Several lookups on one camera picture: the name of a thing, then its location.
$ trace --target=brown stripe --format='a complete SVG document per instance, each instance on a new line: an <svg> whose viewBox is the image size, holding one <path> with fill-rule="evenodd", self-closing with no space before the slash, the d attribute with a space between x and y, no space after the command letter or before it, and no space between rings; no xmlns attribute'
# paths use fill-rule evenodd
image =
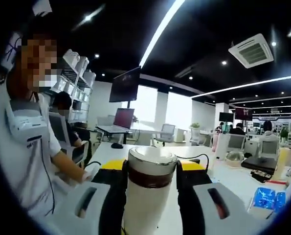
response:
<svg viewBox="0 0 291 235"><path fill-rule="evenodd" d="M129 179L144 188L163 188L170 184L173 173L168 175L147 175L128 167Z"/></svg>

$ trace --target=computer mouse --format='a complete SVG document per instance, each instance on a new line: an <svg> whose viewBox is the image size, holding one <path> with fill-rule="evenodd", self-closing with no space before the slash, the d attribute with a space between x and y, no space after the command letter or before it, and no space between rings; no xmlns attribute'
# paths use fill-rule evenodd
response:
<svg viewBox="0 0 291 235"><path fill-rule="evenodd" d="M122 144L119 143L112 143L111 148L123 148Z"/></svg>

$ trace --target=ceiling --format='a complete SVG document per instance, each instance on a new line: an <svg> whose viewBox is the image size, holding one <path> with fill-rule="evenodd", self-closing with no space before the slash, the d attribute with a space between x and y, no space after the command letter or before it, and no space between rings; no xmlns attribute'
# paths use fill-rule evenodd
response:
<svg viewBox="0 0 291 235"><path fill-rule="evenodd" d="M50 3L64 27L74 29L66 36L69 48L89 58L97 80L112 81L117 74L111 71L127 71L138 66L174 1L78 0L77 4L72 4L72 1L62 4L52 0ZM157 41L142 74L171 81L175 83L173 92L188 96L197 93L180 89L176 84L206 93L290 76L291 37L287 37L291 30L290 2L186 0ZM101 6L104 6L103 10L91 21L76 27L86 15ZM258 33L269 42L274 61L246 69L228 49L231 44ZM100 55L98 59L94 57L96 53ZM142 83L160 91L168 91L170 87L154 81L142 80ZM281 96L291 96L291 79L215 93L195 100L233 103ZM281 106L281 101L291 105L291 99L283 99L264 101L264 105L262 102L246 103L245 107Z"/></svg>

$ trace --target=white wall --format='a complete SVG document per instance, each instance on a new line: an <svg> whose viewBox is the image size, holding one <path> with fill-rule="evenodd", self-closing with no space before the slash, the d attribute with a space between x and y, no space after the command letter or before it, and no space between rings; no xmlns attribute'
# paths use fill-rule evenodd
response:
<svg viewBox="0 0 291 235"><path fill-rule="evenodd" d="M111 88L112 84L109 82L94 82L88 114L89 128L93 129L96 126L97 117L115 115L117 109L121 108L121 102L109 103Z"/></svg>
<svg viewBox="0 0 291 235"><path fill-rule="evenodd" d="M215 123L215 106L192 101L192 123L198 122L201 130L212 130Z"/></svg>
<svg viewBox="0 0 291 235"><path fill-rule="evenodd" d="M115 115L117 108L121 108L121 102L109 103L112 84L108 82L95 81L92 94L90 97L90 108L88 115L88 126L94 128L96 126L97 117L105 117L107 115ZM160 130L166 120L168 94L157 93L157 104L155 121L140 121L143 124ZM198 122L202 129L213 129L215 121L215 107L192 101L192 122Z"/></svg>

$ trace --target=window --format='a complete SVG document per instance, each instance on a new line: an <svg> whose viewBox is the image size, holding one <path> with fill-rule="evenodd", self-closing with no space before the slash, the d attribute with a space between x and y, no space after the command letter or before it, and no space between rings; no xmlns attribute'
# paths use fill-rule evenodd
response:
<svg viewBox="0 0 291 235"><path fill-rule="evenodd" d="M191 125L191 120L192 99L184 95L169 92L166 123L187 129Z"/></svg>
<svg viewBox="0 0 291 235"><path fill-rule="evenodd" d="M157 103L157 89L139 86L136 101L131 101L130 108L134 109L134 115L140 121L155 121ZM122 102L122 108L126 108L127 102Z"/></svg>

